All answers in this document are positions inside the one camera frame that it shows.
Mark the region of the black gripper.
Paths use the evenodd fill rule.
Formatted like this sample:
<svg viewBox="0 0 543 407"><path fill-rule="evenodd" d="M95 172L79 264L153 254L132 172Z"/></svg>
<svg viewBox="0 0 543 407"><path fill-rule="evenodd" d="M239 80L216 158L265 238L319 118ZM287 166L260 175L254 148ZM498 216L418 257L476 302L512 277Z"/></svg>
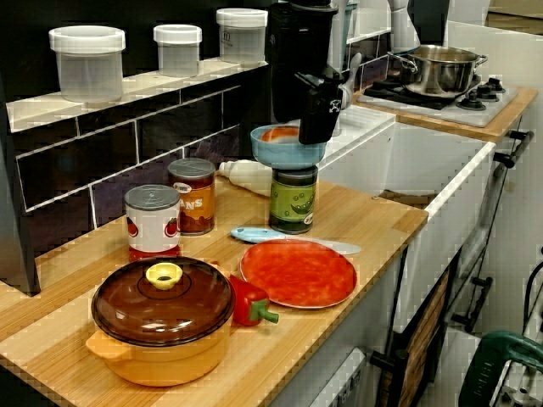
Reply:
<svg viewBox="0 0 543 407"><path fill-rule="evenodd" d="M300 120L299 142L305 145L330 140L342 107L341 74L327 61L338 11L331 1L277 2L268 9L273 114L278 123Z"/></svg>

